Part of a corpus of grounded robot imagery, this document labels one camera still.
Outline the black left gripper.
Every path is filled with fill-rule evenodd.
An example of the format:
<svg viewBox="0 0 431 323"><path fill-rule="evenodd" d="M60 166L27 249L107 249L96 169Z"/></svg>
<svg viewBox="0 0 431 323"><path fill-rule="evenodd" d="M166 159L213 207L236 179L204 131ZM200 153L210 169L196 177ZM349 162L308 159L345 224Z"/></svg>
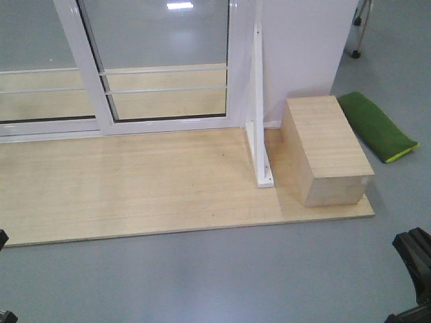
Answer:
<svg viewBox="0 0 431 323"><path fill-rule="evenodd" d="M6 245L9 240L9 236L7 233L1 229L0 230L0 250ZM16 323L18 321L18 317L10 311L0 311L0 323Z"/></svg>

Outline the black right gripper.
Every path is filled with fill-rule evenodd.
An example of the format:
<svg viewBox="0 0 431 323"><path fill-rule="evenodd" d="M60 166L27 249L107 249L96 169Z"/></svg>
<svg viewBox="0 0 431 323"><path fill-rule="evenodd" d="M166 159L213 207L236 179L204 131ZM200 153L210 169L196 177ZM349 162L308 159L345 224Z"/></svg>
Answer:
<svg viewBox="0 0 431 323"><path fill-rule="evenodd" d="M430 323L430 234L417 227L397 234L392 242L413 281L418 306L390 314L385 323Z"/></svg>

